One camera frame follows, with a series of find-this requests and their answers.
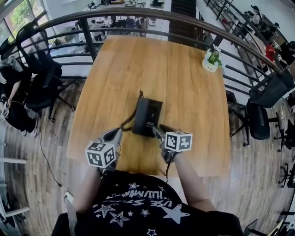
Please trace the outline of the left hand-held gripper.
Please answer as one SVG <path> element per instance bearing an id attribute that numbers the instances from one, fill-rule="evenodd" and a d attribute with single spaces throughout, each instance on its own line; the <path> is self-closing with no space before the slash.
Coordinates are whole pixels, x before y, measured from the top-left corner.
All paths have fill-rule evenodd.
<path id="1" fill-rule="evenodd" d="M 85 148 L 88 164 L 97 167 L 101 172 L 115 171 L 120 157 L 122 133 L 122 128 L 114 128 L 89 142 Z"/>

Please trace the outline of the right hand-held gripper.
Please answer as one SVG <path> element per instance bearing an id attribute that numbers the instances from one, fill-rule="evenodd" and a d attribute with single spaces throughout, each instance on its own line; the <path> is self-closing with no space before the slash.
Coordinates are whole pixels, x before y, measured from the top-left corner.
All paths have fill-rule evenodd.
<path id="1" fill-rule="evenodd" d="M 172 128 L 170 126 L 160 124 L 159 128 L 152 128 L 154 136 L 161 141 L 161 156 L 166 164 L 173 162 L 174 157 L 185 151 L 192 149 L 193 135 Z"/>

